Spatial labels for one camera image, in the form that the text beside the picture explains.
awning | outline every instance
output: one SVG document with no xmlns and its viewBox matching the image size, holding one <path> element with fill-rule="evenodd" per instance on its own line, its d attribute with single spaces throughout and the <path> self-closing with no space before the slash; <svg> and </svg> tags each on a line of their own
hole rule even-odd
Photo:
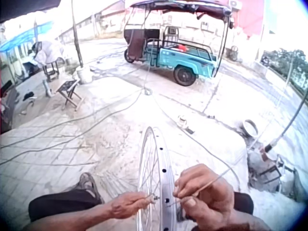
<svg viewBox="0 0 308 231">
<path fill-rule="evenodd" d="M 0 23 L 35 11 L 58 7 L 61 0 L 1 0 Z"/>
<path fill-rule="evenodd" d="M 53 22 L 47 22 L 38 25 L 38 34 L 45 34 L 52 28 Z M 13 39 L 0 45 L 0 52 L 7 52 L 14 47 L 20 46 L 25 42 L 30 42 L 35 37 L 34 28 L 27 30 L 20 35 L 15 36 Z"/>
</svg>

tricycle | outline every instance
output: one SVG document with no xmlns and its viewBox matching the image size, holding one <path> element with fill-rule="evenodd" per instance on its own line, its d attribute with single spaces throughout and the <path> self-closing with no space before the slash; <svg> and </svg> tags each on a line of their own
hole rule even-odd
<svg viewBox="0 0 308 231">
<path fill-rule="evenodd" d="M 131 7 L 133 10 L 124 29 L 124 38 L 128 44 L 124 57 L 128 63 L 141 61 L 150 66 L 172 69 L 175 81 L 182 86 L 192 85 L 200 76 L 216 76 L 224 53 L 228 29 L 233 28 L 229 6 L 211 1 L 152 0 L 139 2 Z M 129 19 L 137 8 L 145 10 L 144 22 L 130 24 Z M 153 11 L 189 12 L 196 14 L 198 20 L 208 14 L 222 20 L 224 31 L 218 55 L 214 55 L 207 45 L 180 39 L 179 29 L 175 26 L 166 26 L 160 39 L 160 29 L 144 28 L 146 19 Z M 128 26 L 140 28 L 127 29 Z"/>
</svg>

tire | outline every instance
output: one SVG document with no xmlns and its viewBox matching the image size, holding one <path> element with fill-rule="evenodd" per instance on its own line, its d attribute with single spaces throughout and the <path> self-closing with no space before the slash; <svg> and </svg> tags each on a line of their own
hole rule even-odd
<svg viewBox="0 0 308 231">
<path fill-rule="evenodd" d="M 126 50 L 124 51 L 124 58 L 125 58 L 126 62 L 132 64 L 132 63 L 134 62 L 134 60 L 130 59 L 130 58 L 127 56 L 127 53 L 128 53 L 128 50 L 126 49 Z"/>
<path fill-rule="evenodd" d="M 191 86 L 197 79 L 197 75 L 188 67 L 177 66 L 173 72 L 176 83 L 181 86 Z"/>
</svg>

air conditioner unit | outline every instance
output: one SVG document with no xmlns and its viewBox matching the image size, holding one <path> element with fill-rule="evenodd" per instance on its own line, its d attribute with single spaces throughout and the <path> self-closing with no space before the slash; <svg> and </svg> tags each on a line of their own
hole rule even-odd
<svg viewBox="0 0 308 231">
<path fill-rule="evenodd" d="M 240 1 L 230 0 L 229 5 L 232 7 L 233 11 L 240 11 L 243 7 L 243 3 Z"/>
</svg>

white bucket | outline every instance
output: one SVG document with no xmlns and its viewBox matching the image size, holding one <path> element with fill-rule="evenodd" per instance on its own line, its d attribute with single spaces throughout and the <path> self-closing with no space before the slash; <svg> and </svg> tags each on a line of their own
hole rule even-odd
<svg viewBox="0 0 308 231">
<path fill-rule="evenodd" d="M 87 84 L 92 82 L 92 72 L 86 66 L 81 68 L 80 66 L 76 69 L 77 75 L 82 84 Z"/>
</svg>

